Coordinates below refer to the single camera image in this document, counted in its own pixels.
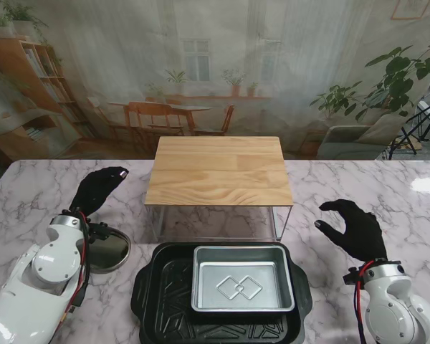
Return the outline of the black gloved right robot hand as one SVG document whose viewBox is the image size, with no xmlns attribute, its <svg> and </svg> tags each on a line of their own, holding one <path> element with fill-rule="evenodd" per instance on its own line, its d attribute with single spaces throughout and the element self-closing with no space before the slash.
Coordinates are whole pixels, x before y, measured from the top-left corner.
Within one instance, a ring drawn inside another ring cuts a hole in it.
<svg viewBox="0 0 430 344">
<path fill-rule="evenodd" d="M 374 214 L 364 212 L 355 202 L 345 199 L 327 201 L 319 209 L 336 211 L 342 216 L 344 232 L 334 229 L 323 220 L 317 220 L 315 226 L 349 256 L 362 262 L 388 259 L 383 232 Z"/>
</svg>

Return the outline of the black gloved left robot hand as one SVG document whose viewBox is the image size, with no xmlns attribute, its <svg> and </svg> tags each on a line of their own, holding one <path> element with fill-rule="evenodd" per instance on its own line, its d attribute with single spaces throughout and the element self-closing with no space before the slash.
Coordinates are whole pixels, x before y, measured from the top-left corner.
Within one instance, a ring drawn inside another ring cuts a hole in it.
<svg viewBox="0 0 430 344">
<path fill-rule="evenodd" d="M 85 216 L 96 212 L 128 174 L 128 169 L 119 166 L 102 168 L 89 173 L 80 182 L 69 210 L 81 211 Z"/>
</svg>

